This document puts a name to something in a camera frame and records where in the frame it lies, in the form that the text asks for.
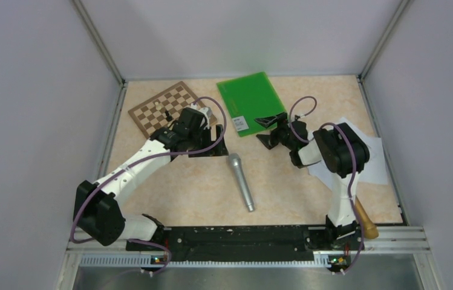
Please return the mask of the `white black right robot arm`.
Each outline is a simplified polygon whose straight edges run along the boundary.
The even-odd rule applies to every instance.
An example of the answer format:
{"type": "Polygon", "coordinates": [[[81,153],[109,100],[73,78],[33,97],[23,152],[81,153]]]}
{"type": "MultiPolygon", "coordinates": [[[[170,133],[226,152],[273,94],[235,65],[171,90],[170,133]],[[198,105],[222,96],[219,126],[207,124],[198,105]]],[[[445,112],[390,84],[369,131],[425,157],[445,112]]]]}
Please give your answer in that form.
{"type": "Polygon", "coordinates": [[[357,228],[366,239],[375,239],[379,231],[368,217],[356,196],[359,175],[370,159],[370,151],[364,141],[346,123],[328,123],[308,138],[306,124],[288,120],[282,112],[278,115],[256,118],[255,122],[268,129],[269,134],[256,137],[267,149],[282,144],[289,149],[291,162],[298,168],[324,163],[332,177],[331,206],[326,215],[325,243],[332,249],[342,248],[357,228]]]}

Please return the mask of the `green plastic folder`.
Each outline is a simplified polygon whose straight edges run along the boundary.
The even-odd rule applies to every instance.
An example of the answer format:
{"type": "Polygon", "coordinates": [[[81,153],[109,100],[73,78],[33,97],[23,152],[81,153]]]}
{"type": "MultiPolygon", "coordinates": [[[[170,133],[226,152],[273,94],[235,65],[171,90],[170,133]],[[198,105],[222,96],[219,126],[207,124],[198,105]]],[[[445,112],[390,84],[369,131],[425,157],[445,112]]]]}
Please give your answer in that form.
{"type": "Polygon", "coordinates": [[[217,88],[239,137],[265,130],[255,119],[285,111],[277,92],[265,72],[225,80],[217,88]]]}

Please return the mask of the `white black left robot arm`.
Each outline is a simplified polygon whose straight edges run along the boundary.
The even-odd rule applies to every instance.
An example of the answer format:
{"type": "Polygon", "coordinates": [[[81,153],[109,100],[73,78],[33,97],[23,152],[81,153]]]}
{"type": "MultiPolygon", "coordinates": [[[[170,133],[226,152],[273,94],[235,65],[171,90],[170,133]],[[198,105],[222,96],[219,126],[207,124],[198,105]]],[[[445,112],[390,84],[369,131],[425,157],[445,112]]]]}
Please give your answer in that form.
{"type": "Polygon", "coordinates": [[[195,103],[183,108],[169,125],[156,129],[144,145],[115,170],[96,181],[82,181],[76,189],[72,243],[95,240],[109,246],[119,239],[138,239],[150,250],[163,244],[162,224],[144,214],[126,217],[122,205],[158,169],[180,155],[226,156],[224,125],[215,126],[212,110],[195,103]]]}

